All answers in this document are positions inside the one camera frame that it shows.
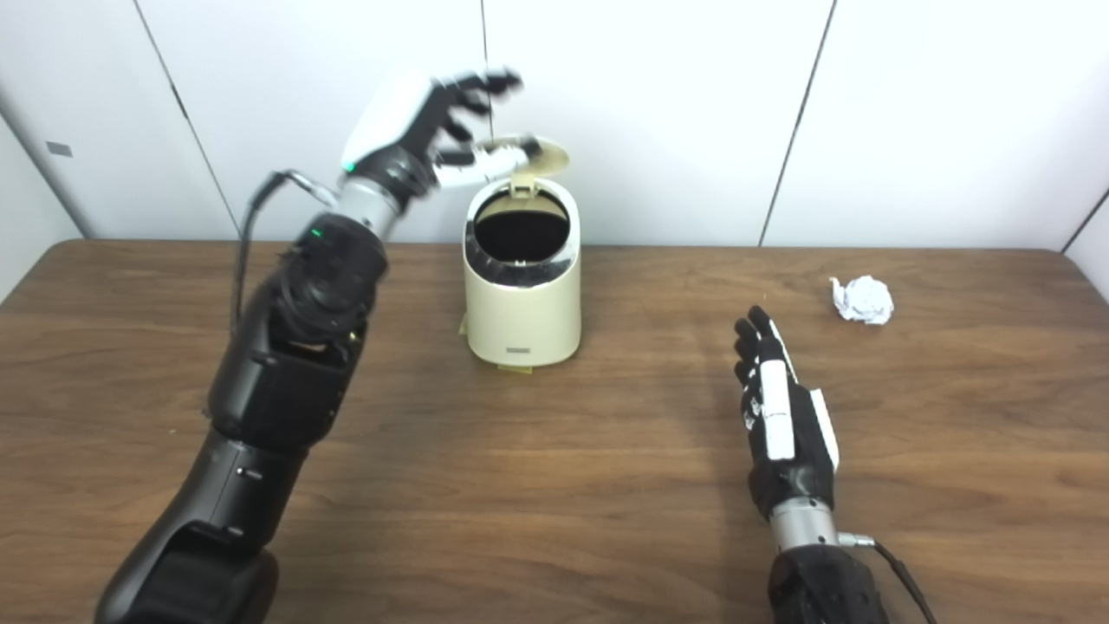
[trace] cable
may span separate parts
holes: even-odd
[[[928,602],[924,600],[924,592],[922,592],[920,587],[918,587],[916,582],[913,581],[913,575],[909,574],[908,567],[906,567],[899,559],[895,557],[894,554],[886,550],[886,548],[879,542],[875,541],[872,548],[887,562],[889,562],[889,567],[893,569],[894,574],[896,574],[897,579],[899,579],[902,584],[905,585],[905,589],[908,591],[908,594],[913,596],[913,601],[916,605],[920,607],[920,613],[924,614],[924,618],[928,622],[928,624],[936,624],[936,616],[934,616],[932,614],[932,610],[928,608]]]
[[[334,207],[338,200],[335,193],[319,184],[313,182],[308,176],[292,168],[285,171],[273,171],[257,191],[251,197],[246,207],[246,215],[243,217],[243,232],[238,238],[238,252],[235,255],[235,267],[231,280],[231,335],[235,335],[238,329],[238,318],[243,311],[243,280],[246,278],[246,259],[251,255],[251,233],[254,231],[254,221],[257,219],[262,206],[269,200],[269,195],[279,188],[286,180],[292,180],[297,186],[307,191],[312,196],[328,207]]]

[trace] cream trash can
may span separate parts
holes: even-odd
[[[581,341],[578,204],[545,177],[569,157],[550,141],[539,143],[538,157],[481,188],[466,215],[467,337],[478,358],[506,367],[561,362]]]

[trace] wooden table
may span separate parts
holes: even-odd
[[[232,250],[64,243],[0,306],[0,622],[89,622],[176,492]],[[754,303],[827,397],[841,530],[908,562],[942,623],[1109,618],[1109,306],[1062,256],[588,248],[581,350],[529,377],[458,336],[460,255],[391,247],[271,545],[268,622],[769,624],[732,377]],[[863,273],[893,289],[887,327],[833,311],[827,277]],[[858,556],[892,620],[923,622]]]

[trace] white wall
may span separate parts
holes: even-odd
[[[1082,233],[1067,249],[1067,256],[1078,264],[1093,287],[1109,300],[1109,200],[1106,200],[1086,224]]]
[[[390,65],[485,65],[480,0],[140,4],[236,214],[271,168],[333,178]],[[490,60],[527,85],[496,131],[568,147],[587,242],[755,243],[830,0],[631,6],[486,0]],[[396,237],[459,239],[475,190],[414,206]],[[313,209],[281,195],[258,235]]]
[[[485,67],[480,0],[141,0],[154,40],[236,218],[266,174],[332,184],[347,136],[398,63]],[[488,124],[471,124],[475,136]],[[459,239],[474,191],[414,203],[395,238]],[[289,239],[319,204],[274,195],[255,236]]]
[[[0,300],[57,242],[81,234],[0,117]]]
[[[754,245],[830,7],[485,0],[494,129],[567,147],[586,242]]]
[[[235,235],[131,2],[0,0],[0,104],[91,234]]]
[[[1060,249],[1109,186],[1109,2],[842,0],[766,244]]]
[[[527,83],[496,132],[566,144],[587,242],[733,245],[759,239],[831,4],[138,1],[214,177],[134,3],[0,0],[0,111],[95,235],[232,236],[267,171],[335,178],[388,68],[480,68],[488,47]],[[766,244],[1061,248],[1109,186],[1106,18],[841,0]],[[472,192],[414,206],[398,239],[457,241]],[[317,208],[286,190],[257,235]]]

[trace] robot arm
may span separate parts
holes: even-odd
[[[383,239],[409,201],[436,184],[512,171],[537,153],[523,144],[470,146],[451,116],[459,108],[488,114],[481,93],[519,83],[508,72],[407,76],[381,90],[359,122],[338,193],[295,172],[275,174],[258,191],[253,208],[288,178],[334,209],[305,227],[234,326],[208,393],[207,438],[176,497],[109,583],[98,624],[264,620],[277,562],[263,549],[358,365],[388,267]],[[440,130],[464,149],[435,152]]]
[[[754,460],[747,485],[779,550],[769,587],[775,623],[887,624],[869,569],[844,550],[873,542],[856,544],[832,520],[840,452],[823,395],[797,383],[782,337],[761,307],[752,307],[735,331],[735,376]]]

